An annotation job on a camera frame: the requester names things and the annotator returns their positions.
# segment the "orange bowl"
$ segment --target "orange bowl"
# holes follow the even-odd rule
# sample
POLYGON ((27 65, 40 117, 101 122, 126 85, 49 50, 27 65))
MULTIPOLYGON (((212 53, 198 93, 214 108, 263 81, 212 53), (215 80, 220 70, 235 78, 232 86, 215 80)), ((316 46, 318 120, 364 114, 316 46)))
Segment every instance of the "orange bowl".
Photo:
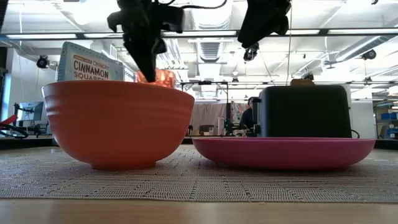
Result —
POLYGON ((182 142, 191 95, 162 86, 70 81, 43 87, 53 136, 73 158, 94 169, 155 165, 182 142))

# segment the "bowl rim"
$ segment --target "bowl rim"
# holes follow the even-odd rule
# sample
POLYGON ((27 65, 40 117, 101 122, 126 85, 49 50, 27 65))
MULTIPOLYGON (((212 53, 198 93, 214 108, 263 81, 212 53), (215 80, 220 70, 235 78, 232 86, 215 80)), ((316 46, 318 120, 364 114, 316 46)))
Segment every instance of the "bowl rim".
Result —
POLYGON ((137 82, 125 82, 125 81, 118 81, 118 80, 72 80, 72 81, 60 81, 60 82, 53 82, 53 83, 49 83, 46 84, 42 87, 42 90, 44 90, 44 88, 48 88, 50 86, 57 86, 57 85, 67 85, 69 83, 91 83, 91 84, 95 84, 95 83, 104 83, 104 82, 111 82, 111 83, 117 83, 120 85, 139 85, 139 86, 143 86, 145 88, 158 88, 158 89, 163 89, 166 91, 175 91, 175 92, 179 92, 180 94, 183 93, 186 96, 190 96, 191 98, 195 99, 191 94, 185 93, 184 91, 181 90, 177 90, 175 88, 168 88, 168 87, 164 87, 164 86, 158 86, 158 85, 149 85, 149 84, 145 84, 145 83, 137 83, 137 82))

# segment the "table mat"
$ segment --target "table mat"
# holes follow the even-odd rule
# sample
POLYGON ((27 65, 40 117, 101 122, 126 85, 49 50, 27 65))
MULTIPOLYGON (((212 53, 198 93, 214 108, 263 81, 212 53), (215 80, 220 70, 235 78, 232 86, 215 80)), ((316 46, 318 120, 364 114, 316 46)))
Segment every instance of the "table mat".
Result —
POLYGON ((101 171, 64 152, 0 161, 0 198, 190 202, 397 203, 398 164, 365 159, 327 172, 238 169, 182 146, 155 167, 101 171))

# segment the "plate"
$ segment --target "plate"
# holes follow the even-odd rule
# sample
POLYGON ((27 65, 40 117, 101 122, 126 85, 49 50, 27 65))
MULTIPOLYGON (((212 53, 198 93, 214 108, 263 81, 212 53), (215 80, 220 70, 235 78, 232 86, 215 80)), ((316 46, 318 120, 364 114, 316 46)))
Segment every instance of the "plate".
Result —
POLYGON ((337 169, 363 160, 376 140, 349 138, 193 139, 205 158, 231 166, 288 170, 337 169))

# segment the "person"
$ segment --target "person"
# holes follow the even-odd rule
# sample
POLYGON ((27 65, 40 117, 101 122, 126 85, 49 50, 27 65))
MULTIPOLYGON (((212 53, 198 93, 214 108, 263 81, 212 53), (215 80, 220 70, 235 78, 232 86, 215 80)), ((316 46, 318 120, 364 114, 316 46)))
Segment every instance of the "person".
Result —
POLYGON ((248 100, 248 105, 249 108, 246 109, 241 117, 241 121, 239 124, 241 126, 245 125, 248 129, 253 128, 254 123, 253 123, 253 97, 250 97, 248 100))

